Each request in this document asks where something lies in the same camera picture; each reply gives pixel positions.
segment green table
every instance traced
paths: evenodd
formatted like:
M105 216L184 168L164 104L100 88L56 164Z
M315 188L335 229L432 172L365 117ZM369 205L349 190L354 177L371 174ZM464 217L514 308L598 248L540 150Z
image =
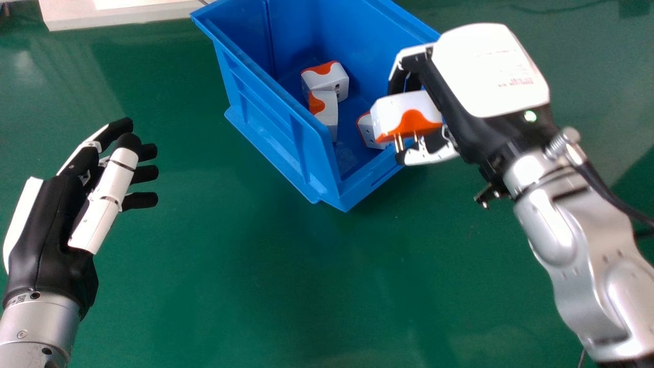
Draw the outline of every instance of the green table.
M571 3L399 1L441 32L506 23L548 79L557 123L654 213L654 14L647 1L551 9ZM576 364L511 203L473 202L474 167L404 169L341 213L309 204L227 107L190 20L49 33L35 3L0 19L3 232L27 177L53 175L100 125L129 116L160 147L159 180L140 185L160 205L109 234L72 368ZM652 241L641 248L654 259Z

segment robotic arm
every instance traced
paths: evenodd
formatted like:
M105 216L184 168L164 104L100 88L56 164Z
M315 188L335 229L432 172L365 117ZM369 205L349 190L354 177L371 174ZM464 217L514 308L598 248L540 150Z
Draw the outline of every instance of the robotic arm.
M133 123L108 124L80 144L56 176L30 177L5 237L9 275L0 320L1 368L64 368L79 323L95 302L93 256L119 212L157 204L155 193L127 194L154 180L157 155L142 145ZM116 141L111 156L99 154Z
M654 268L636 247L630 217L654 221L610 192L576 130L555 125L548 85L514 34L472 24L402 50L388 94L423 87L443 131L397 147L398 162L460 155L478 165L488 185L475 200L485 208L495 198L515 202L559 314L590 357L603 367L654 366Z

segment blue plastic bin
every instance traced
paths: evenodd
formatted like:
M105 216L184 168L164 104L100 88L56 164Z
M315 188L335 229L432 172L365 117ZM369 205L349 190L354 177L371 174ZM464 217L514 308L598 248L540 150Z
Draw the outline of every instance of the blue plastic bin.
M347 212L400 170L357 118L386 94L395 55L439 34L390 0L218 0L191 14L216 48L227 119L311 202ZM300 71L343 64L338 141L307 110Z

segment thin wire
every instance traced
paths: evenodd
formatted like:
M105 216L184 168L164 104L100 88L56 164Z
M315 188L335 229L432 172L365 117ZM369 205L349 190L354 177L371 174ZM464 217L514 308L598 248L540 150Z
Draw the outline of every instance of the thin wire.
M583 368L583 365L586 363L586 348L581 350L581 356L579 357L579 363L577 363L577 368Z
M599 5L599 4L603 4L603 3L609 3L611 1L613 1L613 0L596 0L596 1L592 1L592 2L587 3L587 4L578 5L576 7L559 8L559 9L546 9L546 10L534 10L534 9L529 9L529 8L523 8L523 7L520 7L519 5L509 5L509 8L519 10L519 11L525 12L527 14L547 15L547 14L557 14L557 13L562 13L562 12L573 12L575 10L594 7L595 5Z

